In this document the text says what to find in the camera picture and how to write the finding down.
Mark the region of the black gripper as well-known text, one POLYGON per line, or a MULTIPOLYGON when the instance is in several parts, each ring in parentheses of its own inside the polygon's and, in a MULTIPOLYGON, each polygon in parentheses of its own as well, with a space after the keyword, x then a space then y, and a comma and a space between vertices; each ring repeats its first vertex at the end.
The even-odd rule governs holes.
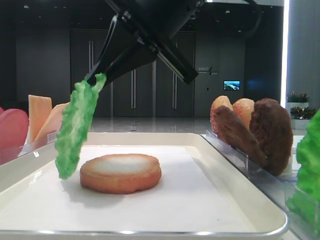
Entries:
POLYGON ((174 45, 175 34, 194 18, 202 0, 108 0, 116 12, 97 63, 86 75, 90 85, 101 74, 111 83, 160 58, 180 79, 190 84, 198 75, 174 45))

